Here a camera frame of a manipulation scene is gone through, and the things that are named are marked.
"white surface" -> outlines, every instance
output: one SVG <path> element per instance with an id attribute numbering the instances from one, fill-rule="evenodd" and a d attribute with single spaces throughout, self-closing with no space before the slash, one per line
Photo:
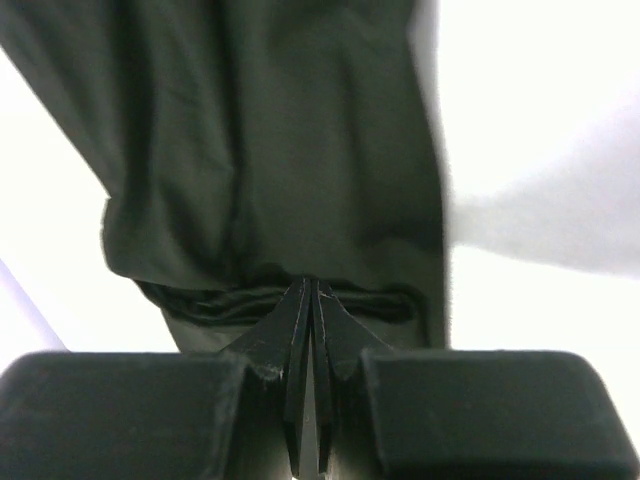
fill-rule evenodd
<path id="1" fill-rule="evenodd" d="M 457 245 L 453 345 L 584 355 L 640 445 L 640 3 L 447 0 L 433 61 L 420 12 Z M 99 183 L 4 57 L 0 131 L 0 258 L 63 342 L 174 350 L 158 311 L 104 267 Z M 0 349 L 34 348 L 20 335 Z"/>

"white background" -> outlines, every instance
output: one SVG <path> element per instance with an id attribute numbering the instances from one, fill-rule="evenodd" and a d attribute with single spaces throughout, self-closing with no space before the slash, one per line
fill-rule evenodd
<path id="1" fill-rule="evenodd" d="M 433 12 L 412 41 L 448 185 L 452 344 L 582 354 L 640 445 L 640 3 L 447 0 L 435 38 Z M 0 284 L 0 370 L 56 335 L 175 351 L 104 265 L 104 200 L 0 52 L 0 259 L 53 331 Z"/>

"black plastic part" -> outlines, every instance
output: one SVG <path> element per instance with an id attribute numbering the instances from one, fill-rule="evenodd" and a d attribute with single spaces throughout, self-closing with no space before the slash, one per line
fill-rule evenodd
<path id="1" fill-rule="evenodd" d="M 0 479 L 290 478 L 264 387 L 232 354 L 24 357 L 0 383 Z"/>
<path id="2" fill-rule="evenodd" d="M 595 371 L 555 352 L 398 351 L 299 279 L 217 354 L 39 354 L 0 379 L 0 480 L 299 472 L 309 336 L 318 466 L 351 480 L 636 480 Z"/>
<path id="3" fill-rule="evenodd" d="M 256 373 L 277 391 L 279 401 L 273 408 L 282 419 L 294 476 L 300 470 L 310 290 L 309 280 L 297 279 L 269 315 L 223 350 L 246 356 Z"/>
<path id="4" fill-rule="evenodd" d="M 336 396 L 334 478 L 639 475 L 603 383 L 572 354 L 363 352 Z"/>
<path id="5" fill-rule="evenodd" d="M 316 407 L 316 435 L 318 447 L 318 472 L 326 473 L 331 445 L 331 429 L 334 421 L 331 369 L 326 344 L 326 330 L 322 320 L 320 290 L 317 280 L 311 284 L 313 327 L 311 344 L 313 351 L 313 381 Z"/>

